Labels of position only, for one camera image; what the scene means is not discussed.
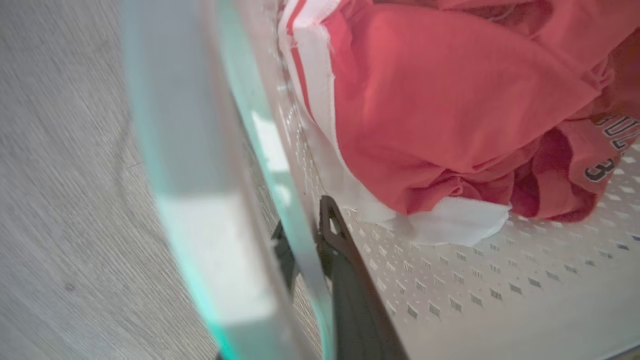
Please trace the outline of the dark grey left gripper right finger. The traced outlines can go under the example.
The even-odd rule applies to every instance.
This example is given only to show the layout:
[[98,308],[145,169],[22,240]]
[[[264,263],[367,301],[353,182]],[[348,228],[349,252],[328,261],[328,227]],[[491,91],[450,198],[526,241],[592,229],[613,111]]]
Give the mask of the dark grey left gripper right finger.
[[319,201],[318,254],[331,283],[337,360],[409,360],[338,204]]

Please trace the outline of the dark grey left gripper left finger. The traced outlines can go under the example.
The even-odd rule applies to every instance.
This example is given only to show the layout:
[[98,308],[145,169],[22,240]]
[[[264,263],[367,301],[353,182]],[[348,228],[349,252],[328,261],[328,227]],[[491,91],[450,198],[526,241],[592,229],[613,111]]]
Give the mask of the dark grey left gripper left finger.
[[271,235],[271,243],[286,289],[290,296],[294,296],[297,276],[300,272],[281,222],[277,223]]

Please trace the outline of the white perforated laundry basket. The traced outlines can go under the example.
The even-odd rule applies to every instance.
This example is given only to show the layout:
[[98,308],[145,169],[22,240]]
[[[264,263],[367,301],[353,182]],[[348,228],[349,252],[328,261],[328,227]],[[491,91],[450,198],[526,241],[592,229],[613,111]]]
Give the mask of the white perforated laundry basket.
[[272,246],[282,223],[338,360],[318,251],[337,203],[409,360],[640,360],[640,137],[586,219],[510,214],[474,244],[363,221],[324,187],[280,48],[283,0],[121,0],[131,117],[215,360],[310,360]]

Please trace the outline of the red jersey with white stripes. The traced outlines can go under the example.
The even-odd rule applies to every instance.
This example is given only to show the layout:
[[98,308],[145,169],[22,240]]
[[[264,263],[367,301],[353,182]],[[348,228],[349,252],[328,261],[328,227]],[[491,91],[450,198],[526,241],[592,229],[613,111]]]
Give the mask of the red jersey with white stripes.
[[278,37],[325,189],[417,241],[583,221],[640,137],[640,0],[283,0]]

